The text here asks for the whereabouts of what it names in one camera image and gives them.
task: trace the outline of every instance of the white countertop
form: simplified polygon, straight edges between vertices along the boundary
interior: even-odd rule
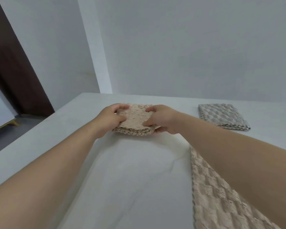
[[[239,133],[286,149],[286,103],[83,93],[0,151],[0,184],[118,102],[165,104],[196,117],[198,104],[233,104],[252,127]],[[95,142],[49,228],[62,218],[63,229],[193,228],[189,158],[180,135],[108,133]]]

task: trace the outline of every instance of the forearm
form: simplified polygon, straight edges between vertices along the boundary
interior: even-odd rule
[[[42,228],[63,200],[95,139],[91,121],[0,185],[0,228]]]
[[[182,113],[174,127],[237,192],[286,228],[286,150]]]

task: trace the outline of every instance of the folded gray towel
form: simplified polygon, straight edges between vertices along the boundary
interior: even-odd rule
[[[250,125],[232,104],[199,104],[199,117],[225,129],[248,131]]]

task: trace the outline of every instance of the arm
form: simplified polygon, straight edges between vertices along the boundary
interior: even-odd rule
[[[114,104],[0,185],[0,228],[43,228],[62,202],[94,141],[126,120]]]
[[[286,150],[225,130],[164,105],[145,123],[155,133],[180,133],[241,196],[286,228]]]

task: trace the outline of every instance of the bubble-textured fabric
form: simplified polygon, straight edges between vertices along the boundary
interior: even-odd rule
[[[280,229],[242,198],[191,148],[195,229]]]
[[[142,125],[142,123],[148,120],[153,114],[153,111],[145,111],[148,107],[151,107],[152,104],[129,105],[129,109],[118,109],[117,114],[126,116],[127,120],[119,123],[119,125],[115,129],[113,129],[113,131],[139,136],[152,134],[155,130],[154,125],[151,127],[146,127]]]
[[[225,129],[248,131],[248,122],[232,104],[199,104],[199,117]]]

